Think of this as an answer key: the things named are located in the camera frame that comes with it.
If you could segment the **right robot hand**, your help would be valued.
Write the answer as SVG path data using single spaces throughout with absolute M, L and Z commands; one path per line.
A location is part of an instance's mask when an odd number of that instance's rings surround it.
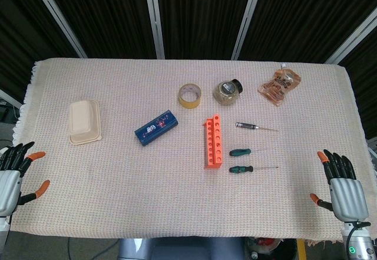
M 365 193 L 356 178 L 353 164 L 346 156 L 324 149 L 318 152 L 330 190 L 330 202 L 320 199 L 314 193 L 311 200 L 319 207 L 334 213 L 344 223 L 363 222 L 369 217 Z

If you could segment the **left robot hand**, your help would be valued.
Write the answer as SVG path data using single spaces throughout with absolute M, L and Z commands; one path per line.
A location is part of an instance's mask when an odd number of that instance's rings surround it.
M 45 156 L 45 152 L 27 154 L 34 144 L 31 141 L 1 149 L 1 218 L 11 216 L 18 206 L 40 198 L 50 185 L 50 181 L 46 180 L 35 192 L 21 193 L 22 180 L 31 163 Z

